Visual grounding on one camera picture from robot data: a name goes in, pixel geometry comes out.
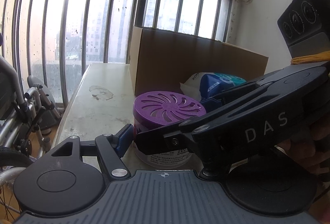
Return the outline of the blue wet wipes pack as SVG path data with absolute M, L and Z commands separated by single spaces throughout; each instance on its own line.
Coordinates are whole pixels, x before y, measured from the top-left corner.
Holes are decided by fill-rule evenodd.
M 241 77 L 224 73 L 195 73 L 180 83 L 180 89 L 184 95 L 201 101 L 246 82 Z

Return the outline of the brown cardboard box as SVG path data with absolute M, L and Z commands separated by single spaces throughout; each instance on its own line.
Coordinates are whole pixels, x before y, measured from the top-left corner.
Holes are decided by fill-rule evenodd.
M 179 93 L 180 84 L 195 73 L 226 73 L 245 80 L 262 76 L 268 57 L 194 35 L 134 27 L 130 43 L 133 91 Z

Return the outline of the metal window railing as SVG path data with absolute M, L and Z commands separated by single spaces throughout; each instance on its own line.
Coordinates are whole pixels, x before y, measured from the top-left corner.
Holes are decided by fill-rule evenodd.
M 130 61 L 134 27 L 227 41 L 233 11 L 252 0 L 1 0 L 1 55 L 23 91 L 38 77 L 66 106 L 87 67 Z

